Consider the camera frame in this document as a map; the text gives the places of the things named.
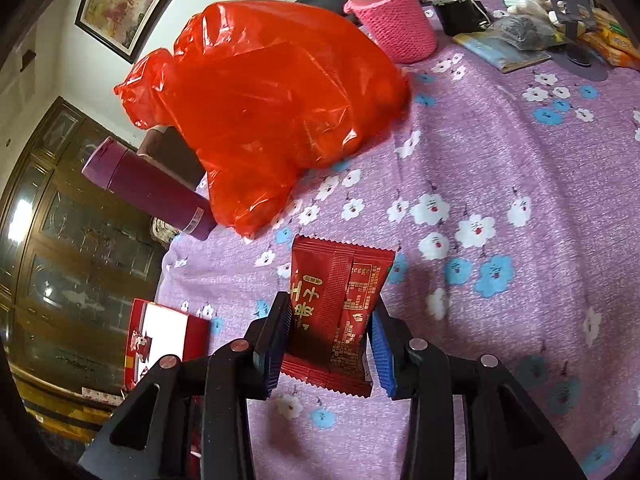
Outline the red jujube snack packet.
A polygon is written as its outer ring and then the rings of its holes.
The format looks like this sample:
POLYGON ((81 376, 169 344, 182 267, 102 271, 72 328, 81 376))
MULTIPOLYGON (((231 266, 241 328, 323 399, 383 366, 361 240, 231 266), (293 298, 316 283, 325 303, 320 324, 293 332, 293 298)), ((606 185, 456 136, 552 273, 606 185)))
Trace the red jujube snack packet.
POLYGON ((395 261, 390 249, 296 236, 293 319, 282 373, 349 396, 370 396, 363 364, 366 331, 395 261))

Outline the red gift box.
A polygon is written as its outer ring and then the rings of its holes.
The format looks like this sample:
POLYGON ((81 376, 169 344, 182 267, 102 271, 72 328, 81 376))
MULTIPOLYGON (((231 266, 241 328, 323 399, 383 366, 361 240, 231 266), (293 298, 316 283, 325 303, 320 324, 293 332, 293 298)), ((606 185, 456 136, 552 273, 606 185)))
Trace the red gift box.
POLYGON ((130 312, 125 344, 124 384, 132 390, 164 356, 180 361, 204 358, 212 322, 136 298, 130 312))

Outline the purple thermos bottle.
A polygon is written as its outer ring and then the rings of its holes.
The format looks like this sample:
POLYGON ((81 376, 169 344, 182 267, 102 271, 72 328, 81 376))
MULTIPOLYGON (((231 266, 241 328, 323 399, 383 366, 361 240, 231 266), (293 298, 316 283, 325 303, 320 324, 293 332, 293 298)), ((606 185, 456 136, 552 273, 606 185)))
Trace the purple thermos bottle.
POLYGON ((209 201, 113 138, 105 139, 81 173, 99 188, 198 240, 216 221, 209 201))

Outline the dark wooden cabinet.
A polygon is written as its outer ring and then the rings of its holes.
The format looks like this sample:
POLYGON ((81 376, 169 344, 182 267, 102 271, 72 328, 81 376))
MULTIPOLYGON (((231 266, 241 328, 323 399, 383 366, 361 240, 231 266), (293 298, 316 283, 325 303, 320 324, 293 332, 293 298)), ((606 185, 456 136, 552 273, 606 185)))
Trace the dark wooden cabinet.
POLYGON ((124 392, 134 300, 155 295, 163 248, 151 219, 81 172, 108 138, 52 103, 1 197, 1 338, 26 411, 88 442, 124 392))

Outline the brown sofa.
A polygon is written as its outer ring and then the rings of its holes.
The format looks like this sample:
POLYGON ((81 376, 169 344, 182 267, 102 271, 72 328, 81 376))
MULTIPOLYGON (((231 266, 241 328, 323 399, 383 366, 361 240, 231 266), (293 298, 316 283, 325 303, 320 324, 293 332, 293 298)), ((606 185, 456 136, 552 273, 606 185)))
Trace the brown sofa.
POLYGON ((195 190, 205 176, 198 156, 174 127, 149 129, 137 154, 191 190, 195 190))

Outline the red plastic bag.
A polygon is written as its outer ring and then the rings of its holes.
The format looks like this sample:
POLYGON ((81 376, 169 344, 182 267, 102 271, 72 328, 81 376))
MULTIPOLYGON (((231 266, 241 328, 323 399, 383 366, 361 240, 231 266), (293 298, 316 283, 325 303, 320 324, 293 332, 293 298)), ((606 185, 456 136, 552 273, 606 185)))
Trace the red plastic bag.
POLYGON ((405 113, 407 76, 357 26, 316 6, 215 2, 115 89, 136 127, 172 127, 206 171, 215 220, 250 236, 294 186, 374 143, 405 113))

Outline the blue booklet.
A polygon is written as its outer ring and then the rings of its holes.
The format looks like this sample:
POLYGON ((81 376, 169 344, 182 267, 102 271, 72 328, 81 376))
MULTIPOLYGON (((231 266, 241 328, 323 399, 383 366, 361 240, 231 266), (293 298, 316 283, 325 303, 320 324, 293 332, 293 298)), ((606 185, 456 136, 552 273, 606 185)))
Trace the blue booklet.
POLYGON ((487 32, 462 32, 453 36, 452 41, 476 54, 503 74, 552 59, 546 51, 521 51, 487 32))

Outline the black charger box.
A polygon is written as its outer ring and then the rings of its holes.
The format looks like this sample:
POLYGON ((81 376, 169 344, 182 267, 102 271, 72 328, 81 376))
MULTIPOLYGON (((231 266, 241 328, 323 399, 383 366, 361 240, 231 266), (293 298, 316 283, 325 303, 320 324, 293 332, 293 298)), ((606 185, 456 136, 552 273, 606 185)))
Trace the black charger box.
POLYGON ((481 32, 491 25, 491 17, 477 0, 433 0, 432 6, 449 37, 481 32))

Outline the grey plastic pouch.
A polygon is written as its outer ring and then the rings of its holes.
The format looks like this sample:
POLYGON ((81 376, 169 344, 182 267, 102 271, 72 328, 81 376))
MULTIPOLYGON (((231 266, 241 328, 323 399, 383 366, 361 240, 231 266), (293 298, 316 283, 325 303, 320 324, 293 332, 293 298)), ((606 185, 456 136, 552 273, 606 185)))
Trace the grey plastic pouch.
POLYGON ((489 30, 520 51, 546 50, 566 43, 562 32, 550 22, 527 14, 499 18, 489 30))

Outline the pink thermos with knit sleeve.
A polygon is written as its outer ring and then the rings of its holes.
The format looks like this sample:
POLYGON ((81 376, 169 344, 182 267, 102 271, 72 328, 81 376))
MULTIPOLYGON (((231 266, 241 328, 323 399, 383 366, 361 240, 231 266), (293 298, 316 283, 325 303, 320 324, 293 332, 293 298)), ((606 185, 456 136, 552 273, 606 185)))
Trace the pink thermos with knit sleeve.
POLYGON ((344 11, 355 15, 396 63, 425 60, 437 49, 436 34, 419 0, 347 0, 344 11))

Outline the white tissue wad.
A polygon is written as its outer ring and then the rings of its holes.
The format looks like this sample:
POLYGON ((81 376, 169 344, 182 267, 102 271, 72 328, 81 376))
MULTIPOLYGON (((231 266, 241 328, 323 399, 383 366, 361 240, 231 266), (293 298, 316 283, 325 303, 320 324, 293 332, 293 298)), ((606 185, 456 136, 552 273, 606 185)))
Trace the white tissue wad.
POLYGON ((512 15, 530 15, 545 21, 553 10, 551 0, 504 0, 504 4, 512 15))

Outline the orange yellow snack packs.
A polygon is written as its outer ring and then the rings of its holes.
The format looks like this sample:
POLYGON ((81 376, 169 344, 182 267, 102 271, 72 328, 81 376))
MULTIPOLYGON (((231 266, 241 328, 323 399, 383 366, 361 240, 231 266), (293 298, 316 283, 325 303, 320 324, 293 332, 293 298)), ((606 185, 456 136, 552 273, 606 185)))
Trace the orange yellow snack packs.
POLYGON ((631 43, 623 27, 611 13, 595 8, 592 10, 596 28, 585 32, 578 41, 614 67, 639 69, 640 53, 631 43))

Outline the purple phone stand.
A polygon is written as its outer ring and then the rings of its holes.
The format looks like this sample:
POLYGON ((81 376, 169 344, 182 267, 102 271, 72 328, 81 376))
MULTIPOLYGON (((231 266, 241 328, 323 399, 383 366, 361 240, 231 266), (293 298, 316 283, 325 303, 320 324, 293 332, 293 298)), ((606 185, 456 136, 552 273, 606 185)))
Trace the purple phone stand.
POLYGON ((585 29, 596 26, 596 20, 591 11, 591 1, 550 1, 556 18, 564 26, 563 35, 566 38, 566 43, 561 47, 551 49, 553 61, 582 79, 605 81, 608 78, 608 69, 605 64, 589 49, 578 44, 579 24, 584 24, 585 29))

